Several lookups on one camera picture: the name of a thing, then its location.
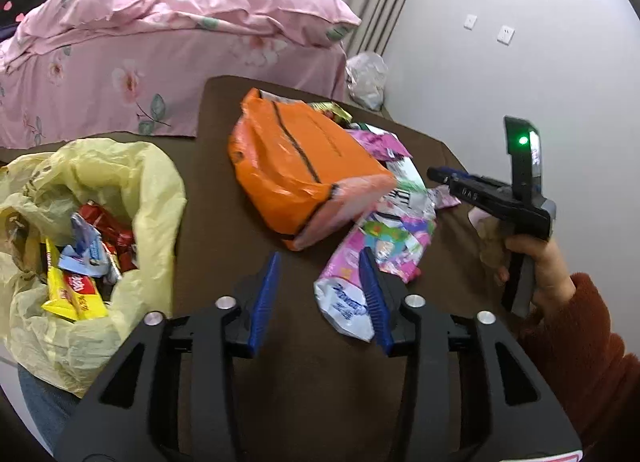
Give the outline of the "person's right hand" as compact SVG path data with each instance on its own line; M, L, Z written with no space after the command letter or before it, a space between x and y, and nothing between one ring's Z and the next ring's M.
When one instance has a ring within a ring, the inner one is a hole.
M498 286L509 280L508 261L516 253L524 254L534 262L533 305L551 318L570 302L576 287L555 240L509 235L509 225L477 208L470 211L469 219L480 238L480 261Z

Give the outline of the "red knit sleeve forearm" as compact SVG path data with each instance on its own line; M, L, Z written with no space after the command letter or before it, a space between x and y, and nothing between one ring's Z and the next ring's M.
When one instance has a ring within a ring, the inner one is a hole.
M570 277L572 299L550 318L524 321L518 342L572 422L587 461L639 459L639 358L612 332L588 274Z

